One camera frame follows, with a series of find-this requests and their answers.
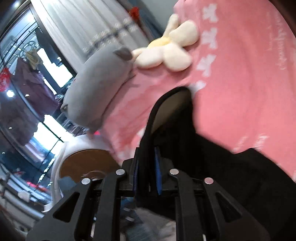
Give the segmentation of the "black pants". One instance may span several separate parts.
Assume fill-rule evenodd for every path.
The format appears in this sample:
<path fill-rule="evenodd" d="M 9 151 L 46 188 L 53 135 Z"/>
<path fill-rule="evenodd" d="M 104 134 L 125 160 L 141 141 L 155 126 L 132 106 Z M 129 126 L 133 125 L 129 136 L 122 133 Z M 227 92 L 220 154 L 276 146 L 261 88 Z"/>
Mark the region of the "black pants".
<path fill-rule="evenodd" d="M 255 149 L 196 133 L 186 87 L 164 94 L 137 152 L 137 204 L 175 219 L 178 240 L 295 240 L 295 183 Z"/>

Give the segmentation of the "white round stool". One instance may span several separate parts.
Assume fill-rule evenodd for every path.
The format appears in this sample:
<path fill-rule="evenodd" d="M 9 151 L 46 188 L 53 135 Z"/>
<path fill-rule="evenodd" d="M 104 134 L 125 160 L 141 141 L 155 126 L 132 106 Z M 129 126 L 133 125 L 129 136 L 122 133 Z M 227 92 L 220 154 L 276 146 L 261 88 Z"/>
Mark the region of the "white round stool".
<path fill-rule="evenodd" d="M 112 157 L 111 146 L 100 135 L 73 137 L 64 143 L 51 169 L 51 197 L 55 205 L 81 178 L 102 179 L 119 169 Z"/>

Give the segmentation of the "grey plush toy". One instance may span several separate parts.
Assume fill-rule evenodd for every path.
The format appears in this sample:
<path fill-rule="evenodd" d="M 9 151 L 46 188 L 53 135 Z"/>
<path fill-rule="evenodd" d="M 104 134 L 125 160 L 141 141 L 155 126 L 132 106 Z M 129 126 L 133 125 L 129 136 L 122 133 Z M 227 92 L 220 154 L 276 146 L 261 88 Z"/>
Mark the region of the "grey plush toy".
<path fill-rule="evenodd" d="M 84 63 L 65 93 L 60 110 L 93 135 L 123 84 L 132 78 L 132 52 L 121 44 L 96 51 Z"/>

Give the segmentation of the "pink bow-print blanket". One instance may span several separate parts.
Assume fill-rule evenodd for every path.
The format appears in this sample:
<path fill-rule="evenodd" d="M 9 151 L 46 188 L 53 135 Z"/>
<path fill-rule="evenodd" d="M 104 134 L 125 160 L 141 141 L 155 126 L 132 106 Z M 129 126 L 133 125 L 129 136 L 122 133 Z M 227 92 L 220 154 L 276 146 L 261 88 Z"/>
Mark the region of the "pink bow-print blanket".
<path fill-rule="evenodd" d="M 199 133 L 233 153 L 261 152 L 295 178 L 295 36 L 269 1 L 178 1 L 200 40 L 192 65 L 135 70 L 114 100 L 102 134 L 118 163 L 132 158 L 155 102 L 187 85 Z"/>

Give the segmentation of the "cream flower plush toy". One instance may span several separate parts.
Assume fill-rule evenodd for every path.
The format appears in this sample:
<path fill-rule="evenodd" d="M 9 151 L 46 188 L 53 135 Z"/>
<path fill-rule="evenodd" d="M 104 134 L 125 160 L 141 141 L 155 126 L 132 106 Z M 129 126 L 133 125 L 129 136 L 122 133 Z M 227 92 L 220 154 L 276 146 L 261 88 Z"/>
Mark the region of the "cream flower plush toy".
<path fill-rule="evenodd" d="M 185 47 L 199 40 L 197 25 L 192 20 L 180 22 L 177 14 L 172 14 L 163 35 L 149 43 L 147 47 L 132 51 L 135 66 L 150 69 L 164 64 L 172 72 L 180 72 L 190 67 L 193 60 Z"/>

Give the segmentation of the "white sheer curtain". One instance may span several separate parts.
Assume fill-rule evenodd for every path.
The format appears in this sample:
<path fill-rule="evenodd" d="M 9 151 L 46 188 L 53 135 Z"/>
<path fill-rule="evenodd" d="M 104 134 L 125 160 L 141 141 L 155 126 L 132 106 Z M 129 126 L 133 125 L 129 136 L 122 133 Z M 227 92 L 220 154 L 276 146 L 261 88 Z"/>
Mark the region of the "white sheer curtain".
<path fill-rule="evenodd" d="M 97 50 L 120 43 L 130 50 L 149 40 L 117 1 L 32 1 L 48 34 L 75 71 Z"/>

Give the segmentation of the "red hanging ornament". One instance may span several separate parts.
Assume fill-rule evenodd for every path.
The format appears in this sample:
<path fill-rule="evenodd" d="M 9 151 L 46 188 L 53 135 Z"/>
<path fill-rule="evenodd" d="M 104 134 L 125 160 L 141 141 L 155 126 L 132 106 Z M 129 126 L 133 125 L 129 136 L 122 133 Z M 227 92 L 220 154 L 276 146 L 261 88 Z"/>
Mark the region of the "red hanging ornament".
<path fill-rule="evenodd" d="M 139 22 L 139 20 L 140 20 L 140 14 L 139 14 L 139 8 L 138 7 L 135 7 L 135 6 L 132 7 L 129 10 L 128 14 L 131 16 L 131 18 L 133 19 L 133 21 L 135 23 L 138 23 Z"/>

